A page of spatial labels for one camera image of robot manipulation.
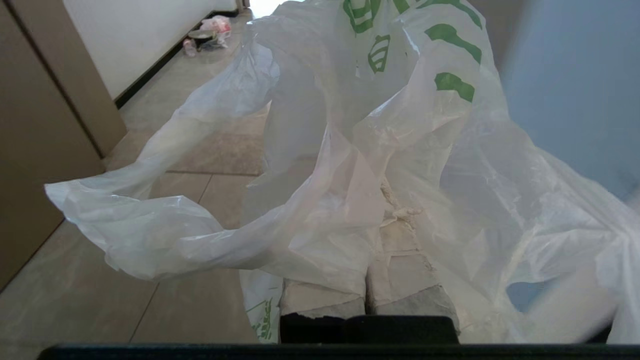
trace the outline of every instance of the white plastic bag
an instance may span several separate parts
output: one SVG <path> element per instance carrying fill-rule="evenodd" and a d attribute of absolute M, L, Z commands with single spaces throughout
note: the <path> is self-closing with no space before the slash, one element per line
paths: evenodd
<path fill-rule="evenodd" d="M 228 17 L 216 15 L 211 19 L 204 19 L 200 30 L 211 30 L 216 33 L 216 41 L 218 45 L 227 48 L 226 38 L 231 36 L 231 22 Z"/>
<path fill-rule="evenodd" d="M 609 341 L 640 343 L 638 216 L 509 120 L 484 25 L 460 0 L 285 3 L 247 24 L 235 61 L 135 163 L 47 194 L 112 267 L 142 279 L 260 268 L 363 296 L 386 175 L 424 209 L 418 238 L 454 289 L 463 341 L 531 340 L 536 322 L 506 288 L 595 260 L 619 304 Z M 185 197 L 146 199 L 198 141 L 269 101 L 246 225 L 222 229 Z"/>

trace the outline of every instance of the floor tile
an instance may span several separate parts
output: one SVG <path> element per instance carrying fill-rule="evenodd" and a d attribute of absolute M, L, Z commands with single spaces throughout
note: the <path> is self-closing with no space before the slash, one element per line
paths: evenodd
<path fill-rule="evenodd" d="M 218 132 L 225 134 L 262 135 L 264 124 L 269 114 L 269 105 L 249 116 L 229 120 L 224 123 Z"/>
<path fill-rule="evenodd" d="M 262 135 L 216 132 L 169 170 L 259 175 L 262 173 Z"/>
<path fill-rule="evenodd" d="M 200 199 L 200 205 L 209 210 L 225 229 L 242 225 L 242 200 L 246 185 L 253 176 L 213 175 Z"/>
<path fill-rule="evenodd" d="M 136 343 L 256 343 L 237 270 L 162 281 L 133 337 Z"/>
<path fill-rule="evenodd" d="M 130 165 L 140 152 L 144 148 L 147 141 L 153 136 L 155 131 L 138 131 L 130 130 L 123 138 L 118 142 L 111 154 L 102 159 L 102 163 L 106 167 L 107 171 L 116 170 L 127 165 Z"/>
<path fill-rule="evenodd" d="M 184 195 L 198 202 L 204 193 L 211 175 L 171 173 L 161 175 L 154 183 L 149 199 Z"/>
<path fill-rule="evenodd" d="M 129 341 L 155 287 L 113 270 L 65 221 L 0 294 L 0 340 Z"/>
<path fill-rule="evenodd" d="M 157 131 L 191 93 L 222 72 L 241 41 L 232 35 L 228 49 L 201 51 L 195 58 L 177 53 L 120 109 L 130 131 Z"/>
<path fill-rule="evenodd" d="M 18 345 L 14 343 L 0 343 L 0 359 L 3 360 L 36 360 L 42 346 Z"/>

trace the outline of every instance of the baseboard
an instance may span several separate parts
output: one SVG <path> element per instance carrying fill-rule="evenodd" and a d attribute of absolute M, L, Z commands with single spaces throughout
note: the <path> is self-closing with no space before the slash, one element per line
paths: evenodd
<path fill-rule="evenodd" d="M 240 10 L 238 9 L 236 9 L 233 12 L 212 11 L 207 16 L 205 16 L 203 20 L 210 19 L 215 15 L 222 15 L 226 17 L 237 17 L 239 14 L 240 14 Z M 200 22 L 198 22 L 198 24 L 193 26 L 191 30 L 197 30 L 199 28 L 200 28 Z M 116 99 L 113 102 L 115 102 L 116 107 L 118 109 L 124 106 L 124 104 L 126 104 L 127 101 L 129 101 L 129 99 L 133 97 L 133 95 L 136 95 L 136 93 L 143 86 L 145 86 L 145 84 L 149 80 L 151 80 L 151 78 L 154 77 L 154 75 L 157 74 L 157 72 L 160 71 L 160 69 L 163 68 L 166 65 L 166 63 L 169 62 L 169 60 L 171 60 L 177 53 L 180 52 L 180 50 L 182 50 L 182 41 L 186 37 L 187 35 L 185 34 L 182 38 L 180 38 L 180 41 L 178 41 L 171 49 L 169 49 L 169 51 L 167 51 L 164 55 L 162 55 L 162 57 L 160 57 L 160 59 L 158 59 L 147 71 L 145 71 L 138 79 L 136 79 L 133 82 L 133 84 L 129 85 L 129 87 L 126 90 L 124 90 L 120 95 L 118 95 L 118 97 L 116 97 Z"/>

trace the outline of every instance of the wall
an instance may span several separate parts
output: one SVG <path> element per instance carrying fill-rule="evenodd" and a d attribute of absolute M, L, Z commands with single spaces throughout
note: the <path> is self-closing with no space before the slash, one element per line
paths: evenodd
<path fill-rule="evenodd" d="M 500 72 L 504 57 L 518 33 L 523 9 L 529 0 L 468 0 L 486 20 L 493 61 Z"/>
<path fill-rule="evenodd" d="M 529 5 L 501 74 L 511 118 L 628 200 L 640 184 L 640 1 Z"/>
<path fill-rule="evenodd" d="M 234 0 L 64 0 L 112 99 L 212 10 Z"/>

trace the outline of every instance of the wooden door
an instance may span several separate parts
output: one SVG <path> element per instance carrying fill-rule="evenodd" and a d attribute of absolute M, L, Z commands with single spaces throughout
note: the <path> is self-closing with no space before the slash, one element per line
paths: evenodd
<path fill-rule="evenodd" d="M 43 184 L 103 170 L 69 105 L 0 1 L 0 288 L 63 219 Z"/>

